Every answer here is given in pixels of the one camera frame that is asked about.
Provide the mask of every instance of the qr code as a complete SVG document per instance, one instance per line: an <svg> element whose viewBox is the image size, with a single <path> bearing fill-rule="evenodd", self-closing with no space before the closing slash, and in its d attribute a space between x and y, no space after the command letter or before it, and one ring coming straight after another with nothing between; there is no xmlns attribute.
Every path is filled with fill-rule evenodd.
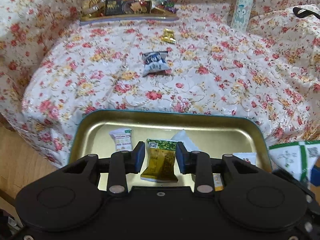
<svg viewBox="0 0 320 240"><path fill-rule="evenodd" d="M309 157L317 157L319 155L317 147L312 147L307 149L308 149Z"/></svg>
<svg viewBox="0 0 320 240"><path fill-rule="evenodd" d="M150 148L158 148L158 143L149 142L149 147L150 147Z"/></svg>

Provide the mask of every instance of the black strap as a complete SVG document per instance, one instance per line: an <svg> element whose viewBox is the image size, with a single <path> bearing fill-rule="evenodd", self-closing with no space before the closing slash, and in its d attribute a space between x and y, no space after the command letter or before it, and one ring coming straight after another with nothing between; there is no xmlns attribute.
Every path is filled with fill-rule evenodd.
<svg viewBox="0 0 320 240"><path fill-rule="evenodd" d="M303 9L303 8L294 7L293 8L293 13L298 18L305 18L305 17L307 17L309 15L314 15L320 20L320 15L319 14L317 14L317 13L315 13L313 11L310 11L310 10Z"/></svg>

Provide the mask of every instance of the black circular cover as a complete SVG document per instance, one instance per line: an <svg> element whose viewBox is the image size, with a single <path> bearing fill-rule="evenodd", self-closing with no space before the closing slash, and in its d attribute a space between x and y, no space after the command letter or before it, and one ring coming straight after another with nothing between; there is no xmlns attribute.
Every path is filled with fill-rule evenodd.
<svg viewBox="0 0 320 240"><path fill-rule="evenodd" d="M297 186L276 176L242 174L221 192L219 203L227 215L257 231L278 231L306 213L306 196Z"/></svg>
<svg viewBox="0 0 320 240"><path fill-rule="evenodd" d="M37 180L16 197L16 210L28 226L43 231L64 231L81 225L94 215L101 192L79 174L60 173Z"/></svg>

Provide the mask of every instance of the metal tray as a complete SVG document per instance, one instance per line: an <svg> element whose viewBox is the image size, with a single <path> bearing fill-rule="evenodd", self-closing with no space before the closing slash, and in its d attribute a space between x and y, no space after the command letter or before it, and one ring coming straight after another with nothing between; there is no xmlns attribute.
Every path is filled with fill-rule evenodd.
<svg viewBox="0 0 320 240"><path fill-rule="evenodd" d="M132 145L147 138L170 139L178 131L185 129L189 138L199 149L212 158L236 152L256 152L257 166L271 171L268 150L259 128L250 120L238 117L177 114L161 112L138 112L120 110L100 110L86 116L78 127L69 162L87 154L98 154L99 158L110 157L115 151L115 143L109 132L120 127L132 128ZM141 172L148 166L148 153ZM190 174L182 175L178 164L174 164L177 183L156 183L140 179L140 174L127 174L128 189L135 186L191 186L194 182ZM98 188L106 190L108 174L101 174Z"/></svg>

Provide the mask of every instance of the wooden floor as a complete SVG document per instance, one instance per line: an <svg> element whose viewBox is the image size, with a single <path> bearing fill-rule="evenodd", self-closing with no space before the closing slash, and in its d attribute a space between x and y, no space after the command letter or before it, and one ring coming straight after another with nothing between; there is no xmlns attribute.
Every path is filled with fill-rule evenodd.
<svg viewBox="0 0 320 240"><path fill-rule="evenodd" d="M15 198L22 187L56 169L36 153L18 133L0 127L0 190ZM320 187L312 186L311 189L320 203Z"/></svg>

